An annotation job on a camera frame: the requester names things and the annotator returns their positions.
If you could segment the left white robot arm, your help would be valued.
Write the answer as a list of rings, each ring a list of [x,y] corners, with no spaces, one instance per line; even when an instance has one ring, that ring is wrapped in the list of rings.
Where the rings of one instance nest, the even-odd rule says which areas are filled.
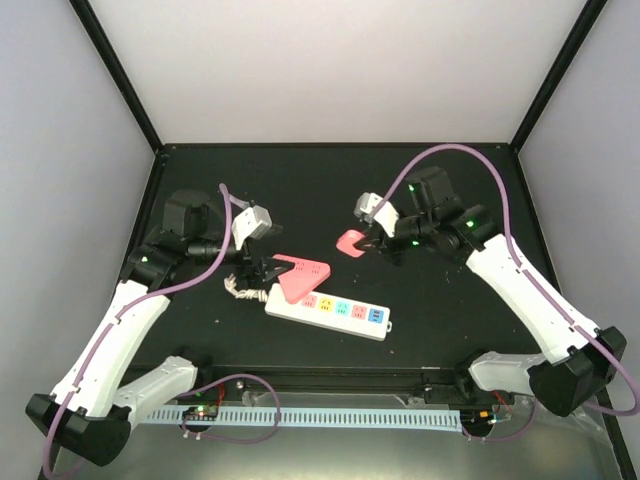
[[[107,312],[74,365],[50,393],[28,401],[25,413],[45,437],[45,478],[58,476],[51,459],[55,449],[105,466],[153,411],[176,398],[205,398],[229,382],[228,377],[215,380],[210,358],[188,349],[168,356],[135,381],[122,382],[176,293],[232,264],[249,281],[241,296],[265,300],[259,285],[292,270],[289,261],[254,256],[248,245],[279,231],[269,211],[235,198],[224,184],[219,191],[223,229],[218,238],[209,234],[214,206],[207,194],[179,190],[166,201],[160,224],[128,256]]]

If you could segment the pink extension socket adapter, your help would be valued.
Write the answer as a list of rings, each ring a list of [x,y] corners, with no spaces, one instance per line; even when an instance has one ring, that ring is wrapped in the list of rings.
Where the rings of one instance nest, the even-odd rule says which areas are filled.
[[[278,276],[278,283],[289,304],[303,300],[331,275],[330,265],[324,262],[283,254],[276,254],[273,258],[294,264],[291,270]]]

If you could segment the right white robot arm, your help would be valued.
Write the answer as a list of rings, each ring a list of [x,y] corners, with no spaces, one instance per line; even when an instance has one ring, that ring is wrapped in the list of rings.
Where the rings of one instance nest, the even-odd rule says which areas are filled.
[[[367,223],[356,235],[356,254],[377,251],[393,264],[405,251],[424,247],[462,262],[488,284],[536,341],[537,354],[480,351],[460,364],[457,396],[476,403],[500,390],[537,399],[567,417],[613,379],[627,342],[615,327],[599,328],[577,312],[508,240],[482,205],[465,207],[447,173],[429,167],[409,176],[416,212],[404,215],[375,193],[354,209]]]

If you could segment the white power strip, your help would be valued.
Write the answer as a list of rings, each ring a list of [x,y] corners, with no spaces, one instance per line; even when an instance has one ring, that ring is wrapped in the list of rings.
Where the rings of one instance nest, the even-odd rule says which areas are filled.
[[[267,315],[374,341],[392,331],[387,307],[312,291],[297,303],[286,301],[279,284],[271,287]]]

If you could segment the pink square plug piece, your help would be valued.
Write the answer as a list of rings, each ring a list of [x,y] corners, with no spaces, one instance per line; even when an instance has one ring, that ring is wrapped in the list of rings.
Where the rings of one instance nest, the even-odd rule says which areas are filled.
[[[352,258],[359,258],[364,251],[357,248],[356,244],[365,238],[364,234],[358,230],[347,230],[336,242],[336,249]]]

